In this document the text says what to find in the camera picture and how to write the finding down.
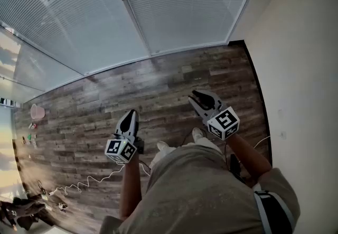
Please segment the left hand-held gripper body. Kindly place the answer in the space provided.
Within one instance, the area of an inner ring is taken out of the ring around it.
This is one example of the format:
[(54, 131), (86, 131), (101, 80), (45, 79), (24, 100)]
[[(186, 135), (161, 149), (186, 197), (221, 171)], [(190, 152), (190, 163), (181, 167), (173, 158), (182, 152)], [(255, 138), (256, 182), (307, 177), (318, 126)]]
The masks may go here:
[(135, 153), (144, 153), (144, 141), (138, 136), (114, 133), (107, 140), (105, 155), (116, 163), (129, 163)]

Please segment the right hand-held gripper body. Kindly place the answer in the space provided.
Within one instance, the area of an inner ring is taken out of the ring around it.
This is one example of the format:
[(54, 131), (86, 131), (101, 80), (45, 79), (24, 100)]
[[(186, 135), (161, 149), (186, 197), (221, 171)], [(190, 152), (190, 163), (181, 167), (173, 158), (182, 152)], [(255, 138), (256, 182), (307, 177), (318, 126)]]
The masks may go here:
[(223, 103), (213, 92), (206, 93), (208, 98), (204, 124), (208, 131), (221, 140), (225, 140), (239, 129), (240, 119), (234, 109)]

